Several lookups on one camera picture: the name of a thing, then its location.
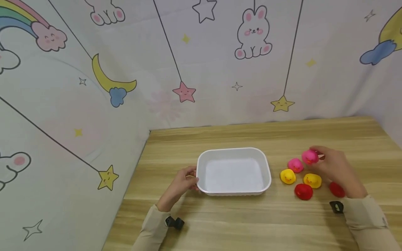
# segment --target hanging star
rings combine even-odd
[[[78,77],[79,79],[80,79],[80,85],[85,85],[86,86],[86,83],[85,83],[85,81],[86,81],[86,79],[82,79],[82,78],[80,78],[80,77]]]
[[[82,129],[74,129],[74,131],[76,132],[76,137],[82,136]]]
[[[274,112],[282,110],[289,111],[289,106],[293,105],[295,102],[287,101],[285,96],[282,96],[279,100],[272,101],[271,104],[275,106]]]
[[[310,67],[312,67],[313,65],[315,65],[315,64],[317,64],[317,62],[314,60],[314,59],[311,59],[310,61],[308,61],[307,63],[306,63],[306,65],[310,68]]]
[[[195,102],[193,98],[193,94],[196,91],[196,89],[193,88],[187,88],[187,86],[183,83],[180,82],[180,88],[174,89],[173,92],[179,95],[180,97],[180,103],[189,100],[191,102]]]
[[[27,236],[25,237],[24,241],[26,241],[31,235],[33,234],[40,234],[42,230],[39,229],[39,225],[42,223],[43,219],[40,220],[38,223],[35,224],[33,227],[23,227],[25,231],[27,231]]]
[[[99,171],[99,176],[102,180],[100,181],[98,190],[107,186],[111,191],[113,190],[113,182],[119,177],[113,172],[113,165],[107,171]]]
[[[370,19],[372,16],[375,15],[375,13],[373,13],[373,11],[374,11],[374,10],[371,10],[371,11],[370,11],[370,14],[368,14],[367,16],[364,17],[364,18],[366,19],[366,22],[368,22],[369,19]]]
[[[213,8],[215,8],[216,0],[200,0],[196,5],[193,5],[193,10],[198,13],[198,22],[202,23],[205,19],[214,21]]]
[[[188,44],[189,41],[190,41],[190,38],[189,38],[186,34],[184,34],[184,37],[182,38],[182,40],[183,40],[186,44]]]
[[[236,82],[236,85],[232,86],[232,88],[236,88],[236,91],[238,91],[240,87],[243,87],[243,86],[240,86],[237,82]]]

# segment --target cartoon wallpaper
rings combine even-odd
[[[386,2],[0,0],[0,249],[100,250],[152,129],[362,114],[402,145]]]

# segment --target blue cloud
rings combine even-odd
[[[373,50],[365,52],[360,57],[360,63],[368,65],[378,64],[381,59],[388,57],[395,50],[396,44],[392,40],[379,43]]]
[[[114,87],[110,89],[109,94],[110,103],[112,103],[112,106],[119,107],[124,103],[123,98],[127,95],[127,91],[123,88]]]

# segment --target beige sleeve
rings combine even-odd
[[[170,213],[159,212],[153,205],[145,217],[141,232],[131,251],[158,251],[168,231],[165,220],[169,216]]]
[[[371,196],[343,200],[346,223],[360,251],[401,251],[379,205]]]

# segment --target left hand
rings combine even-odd
[[[170,212],[173,205],[187,190],[199,191],[197,187],[198,178],[195,178],[196,166],[189,166],[179,170],[176,177],[160,197],[156,207],[161,212]]]

